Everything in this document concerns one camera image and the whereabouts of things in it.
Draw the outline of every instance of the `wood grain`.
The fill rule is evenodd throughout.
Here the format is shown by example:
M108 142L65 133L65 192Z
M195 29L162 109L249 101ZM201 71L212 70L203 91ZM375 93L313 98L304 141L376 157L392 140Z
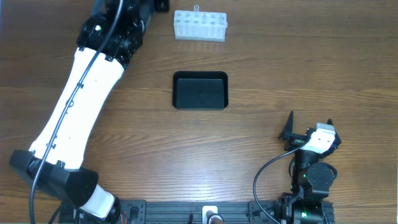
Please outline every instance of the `wood grain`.
M68 78L91 1L3 0L0 20L0 222L28 222L29 188L8 166L45 126ZM87 145L84 166L121 199L248 201L257 170L295 132L333 118L341 147L328 200L337 223L395 223L398 154L398 2L172 1L156 14ZM228 15L225 43L176 41L174 10ZM177 111L178 70L229 76L223 111ZM259 180L259 198L288 191L289 159ZM59 201L37 193L38 221Z

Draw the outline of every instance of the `wooden table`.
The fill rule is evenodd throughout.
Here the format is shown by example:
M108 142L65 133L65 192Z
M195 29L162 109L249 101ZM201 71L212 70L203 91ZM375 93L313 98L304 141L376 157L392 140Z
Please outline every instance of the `wooden table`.
M225 43L176 41L174 10L225 12ZM343 141L325 161L339 176L337 223L395 223L398 25L395 0L172 1L156 14L95 124L84 166L119 198L253 200L252 180L282 154L291 110L297 133L333 118ZM0 20L0 222L28 222L29 187L13 150L39 135L63 90L92 1L3 0ZM223 111L178 111L179 70L229 76ZM290 158L258 183L261 200L289 191ZM37 221L59 201L37 193Z

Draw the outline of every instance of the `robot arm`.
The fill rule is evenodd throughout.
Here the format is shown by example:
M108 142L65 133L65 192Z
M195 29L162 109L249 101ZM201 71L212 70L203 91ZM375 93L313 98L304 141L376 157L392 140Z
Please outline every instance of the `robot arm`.
M94 14L83 24L69 79L47 125L29 151L16 150L10 159L29 185L35 185L37 176L38 189L99 222L115 223L121 208L119 199L97 184L98 174L81 167L86 143L106 97L142 45L151 14L168 9L168 2L161 1L107 0L106 13ZM53 142L46 153L49 139Z

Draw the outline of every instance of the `wooden surface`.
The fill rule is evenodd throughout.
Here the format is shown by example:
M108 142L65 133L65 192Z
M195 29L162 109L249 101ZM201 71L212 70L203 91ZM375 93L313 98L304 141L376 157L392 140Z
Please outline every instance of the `wooden surface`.
M252 180L282 154L276 137L333 118L343 141L325 159L339 176L337 223L395 223L398 25L395 0L172 1L157 14L93 129L84 166L121 199L253 200ZM174 10L228 15L225 43L176 41ZM92 1L3 0L0 20L0 222L28 222L29 188L8 166L45 126L68 78ZM177 111L172 76L222 70L223 111ZM290 159L272 165L259 198L289 191ZM47 222L59 201L37 193Z

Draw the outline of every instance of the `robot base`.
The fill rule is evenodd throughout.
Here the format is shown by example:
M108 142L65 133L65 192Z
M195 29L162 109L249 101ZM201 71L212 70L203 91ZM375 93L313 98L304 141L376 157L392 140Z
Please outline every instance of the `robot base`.
M217 206L218 213L227 224L271 224L271 219L261 212L255 201L247 202L146 202L145 200L121 200L128 224L202 224L203 206ZM260 201L271 215L275 214L274 201ZM323 209L331 224L335 224L333 204L325 202ZM60 223L76 223L73 208L64 205L60 211ZM91 224L90 218L80 215L79 224Z

